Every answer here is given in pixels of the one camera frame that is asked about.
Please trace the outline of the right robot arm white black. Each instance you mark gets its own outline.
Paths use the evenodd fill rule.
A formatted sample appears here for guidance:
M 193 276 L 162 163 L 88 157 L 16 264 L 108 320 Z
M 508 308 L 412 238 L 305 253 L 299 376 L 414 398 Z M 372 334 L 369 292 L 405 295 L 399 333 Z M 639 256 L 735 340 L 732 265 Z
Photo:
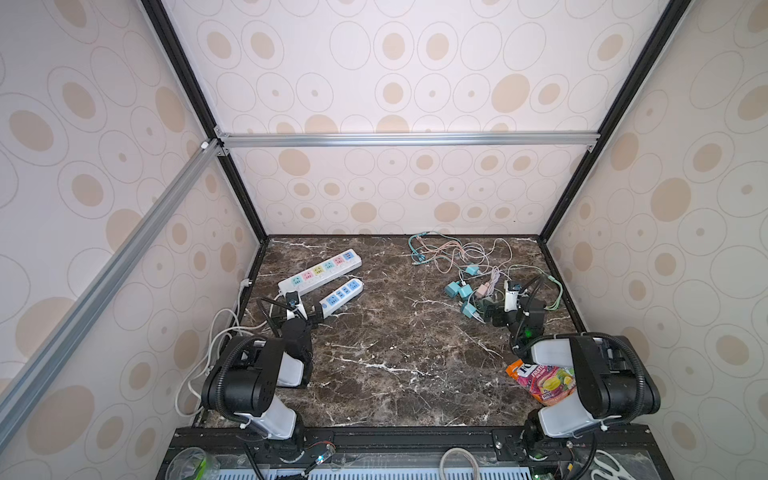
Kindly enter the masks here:
M 530 413 L 519 444 L 577 438 L 658 412 L 661 394 L 625 336 L 599 332 L 546 335 L 542 301 L 513 295 L 483 318 L 510 333 L 517 361 L 507 375 L 542 407 Z

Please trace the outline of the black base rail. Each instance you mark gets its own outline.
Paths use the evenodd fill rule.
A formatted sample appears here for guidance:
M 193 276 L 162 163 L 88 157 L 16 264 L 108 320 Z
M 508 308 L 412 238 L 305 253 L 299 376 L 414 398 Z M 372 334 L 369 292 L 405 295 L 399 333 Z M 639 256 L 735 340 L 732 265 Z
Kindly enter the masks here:
M 217 479 L 591 479 L 598 449 L 635 479 L 673 474 L 649 427 L 630 425 L 575 440 L 548 440 L 526 452 L 518 427 L 309 428 L 304 450 L 280 454 L 237 428 L 182 428 L 165 454 L 199 447 L 220 463 Z

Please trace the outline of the long white power strip pastel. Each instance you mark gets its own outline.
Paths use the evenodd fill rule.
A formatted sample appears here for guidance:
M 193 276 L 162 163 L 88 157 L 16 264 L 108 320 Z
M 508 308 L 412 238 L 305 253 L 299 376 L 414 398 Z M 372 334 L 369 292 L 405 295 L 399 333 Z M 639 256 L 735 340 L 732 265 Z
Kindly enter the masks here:
M 282 280 L 278 283 L 278 289 L 283 296 L 287 296 L 290 292 L 304 295 L 348 274 L 361 265 L 362 258 L 353 249 L 348 249 Z

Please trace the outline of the silver aluminium rail diagonal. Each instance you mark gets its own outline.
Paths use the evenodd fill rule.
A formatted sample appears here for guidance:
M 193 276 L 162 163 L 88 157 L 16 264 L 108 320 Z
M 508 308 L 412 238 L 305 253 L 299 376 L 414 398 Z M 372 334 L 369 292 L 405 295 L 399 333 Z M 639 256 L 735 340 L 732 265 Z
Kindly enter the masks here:
M 77 299 L 1 397 L 1 447 L 5 449 L 66 362 L 186 198 L 223 142 L 206 141 L 196 151 L 114 256 Z

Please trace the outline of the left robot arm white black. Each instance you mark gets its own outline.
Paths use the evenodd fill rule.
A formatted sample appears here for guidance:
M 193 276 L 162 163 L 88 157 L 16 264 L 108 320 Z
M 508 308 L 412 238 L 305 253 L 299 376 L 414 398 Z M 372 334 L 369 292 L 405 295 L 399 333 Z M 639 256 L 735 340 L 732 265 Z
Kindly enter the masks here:
M 299 451 L 305 434 L 301 415 L 277 396 L 279 388 L 308 385 L 313 368 L 312 325 L 298 300 L 266 302 L 285 311 L 269 317 L 273 335 L 232 327 L 216 363 L 205 369 L 202 407 L 218 412 L 243 430 L 254 431 L 275 449 Z

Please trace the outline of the silver aluminium rail horizontal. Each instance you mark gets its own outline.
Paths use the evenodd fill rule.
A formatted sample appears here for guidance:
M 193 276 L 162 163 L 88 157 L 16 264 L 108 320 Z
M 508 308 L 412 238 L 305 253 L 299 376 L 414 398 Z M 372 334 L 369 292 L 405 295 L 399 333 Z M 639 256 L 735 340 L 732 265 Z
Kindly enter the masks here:
M 228 148 L 595 145 L 593 131 L 226 134 Z

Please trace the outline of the short white power strip blue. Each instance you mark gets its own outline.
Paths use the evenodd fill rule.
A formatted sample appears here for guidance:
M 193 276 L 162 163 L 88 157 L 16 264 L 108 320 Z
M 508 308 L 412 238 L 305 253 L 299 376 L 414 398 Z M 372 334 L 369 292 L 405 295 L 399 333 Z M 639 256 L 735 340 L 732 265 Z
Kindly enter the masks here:
M 363 289 L 364 283 L 357 278 L 353 278 L 327 295 L 320 301 L 323 317 L 328 318 L 334 315 L 341 307 L 359 296 Z

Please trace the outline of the white scissors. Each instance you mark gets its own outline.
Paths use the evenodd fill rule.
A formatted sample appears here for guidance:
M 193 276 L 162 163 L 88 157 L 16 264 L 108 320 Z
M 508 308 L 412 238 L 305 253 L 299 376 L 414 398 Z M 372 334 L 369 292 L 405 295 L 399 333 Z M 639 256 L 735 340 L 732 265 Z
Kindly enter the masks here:
M 592 480 L 635 480 L 627 468 L 607 451 L 598 449 L 592 465 Z

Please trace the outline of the orange Fox's candy bag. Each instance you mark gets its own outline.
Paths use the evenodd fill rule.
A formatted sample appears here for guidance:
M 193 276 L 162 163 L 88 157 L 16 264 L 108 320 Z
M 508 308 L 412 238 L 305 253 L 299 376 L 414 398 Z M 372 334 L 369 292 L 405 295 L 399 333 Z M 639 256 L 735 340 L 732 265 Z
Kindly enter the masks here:
M 506 373 L 545 406 L 559 403 L 576 387 L 571 368 L 526 364 L 518 360 L 506 368 Z

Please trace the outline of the clear plastic cup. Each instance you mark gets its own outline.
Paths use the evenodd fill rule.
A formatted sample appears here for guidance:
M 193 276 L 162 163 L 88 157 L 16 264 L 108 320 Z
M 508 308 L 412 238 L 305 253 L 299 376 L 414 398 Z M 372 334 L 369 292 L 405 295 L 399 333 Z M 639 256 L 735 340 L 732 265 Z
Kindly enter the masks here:
M 170 462 L 166 480 L 216 480 L 220 463 L 216 457 L 199 447 L 186 448 Z

